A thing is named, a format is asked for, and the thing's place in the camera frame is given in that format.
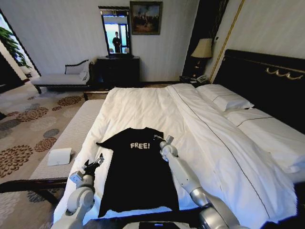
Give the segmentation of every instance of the black dresser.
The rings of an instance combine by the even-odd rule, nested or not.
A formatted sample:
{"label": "black dresser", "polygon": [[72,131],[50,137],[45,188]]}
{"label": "black dresser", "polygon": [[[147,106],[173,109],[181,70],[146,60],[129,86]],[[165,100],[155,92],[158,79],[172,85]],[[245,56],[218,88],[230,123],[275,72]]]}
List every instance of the black dresser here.
{"label": "black dresser", "polygon": [[140,57],[97,59],[94,65],[94,81],[112,88],[136,87],[140,82]]}

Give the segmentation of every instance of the picture frame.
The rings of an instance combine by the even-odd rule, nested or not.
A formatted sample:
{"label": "picture frame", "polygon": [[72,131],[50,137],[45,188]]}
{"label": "picture frame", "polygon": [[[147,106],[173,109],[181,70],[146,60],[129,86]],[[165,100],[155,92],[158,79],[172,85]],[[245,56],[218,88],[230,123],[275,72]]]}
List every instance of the picture frame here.
{"label": "picture frame", "polygon": [[162,1],[131,1],[132,35],[160,35]]}

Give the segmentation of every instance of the carpet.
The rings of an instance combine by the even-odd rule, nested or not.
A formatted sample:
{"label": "carpet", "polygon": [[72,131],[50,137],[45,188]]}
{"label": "carpet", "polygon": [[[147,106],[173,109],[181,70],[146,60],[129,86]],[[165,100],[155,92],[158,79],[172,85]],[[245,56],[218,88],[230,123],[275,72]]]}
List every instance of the carpet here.
{"label": "carpet", "polygon": [[[104,99],[106,95],[88,97]],[[0,112],[7,115],[0,120],[0,183],[29,179],[84,102],[82,91],[42,88],[42,94],[38,94],[29,82],[0,94]],[[59,198],[63,194],[62,189],[51,192]],[[54,207],[34,192],[0,194],[0,203],[0,228],[52,226]]]}

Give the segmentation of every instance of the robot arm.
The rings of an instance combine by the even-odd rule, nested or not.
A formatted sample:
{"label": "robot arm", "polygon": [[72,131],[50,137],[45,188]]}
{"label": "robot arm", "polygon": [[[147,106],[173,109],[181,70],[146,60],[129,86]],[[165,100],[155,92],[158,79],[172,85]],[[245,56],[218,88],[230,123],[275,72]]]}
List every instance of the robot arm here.
{"label": "robot arm", "polygon": [[65,213],[54,223],[52,229],[82,229],[82,220],[94,205],[94,171],[103,161],[101,155],[95,162],[85,163],[84,174],[81,171],[71,174],[70,179],[76,184],[76,189],[68,199]]}
{"label": "robot arm", "polygon": [[190,194],[195,204],[202,207],[200,213],[204,228],[245,228],[241,227],[238,219],[228,206],[218,197],[209,194],[200,185],[200,181],[189,165],[179,158],[177,149],[171,145],[172,136],[166,141],[155,135],[154,139],[160,141],[161,155],[177,178],[179,184]]}

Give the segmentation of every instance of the mirror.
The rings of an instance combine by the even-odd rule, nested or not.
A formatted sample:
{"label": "mirror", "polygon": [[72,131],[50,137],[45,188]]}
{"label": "mirror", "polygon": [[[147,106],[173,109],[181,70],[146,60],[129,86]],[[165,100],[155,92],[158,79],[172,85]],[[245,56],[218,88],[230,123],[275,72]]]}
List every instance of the mirror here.
{"label": "mirror", "polygon": [[129,7],[99,6],[109,57],[131,55]]}

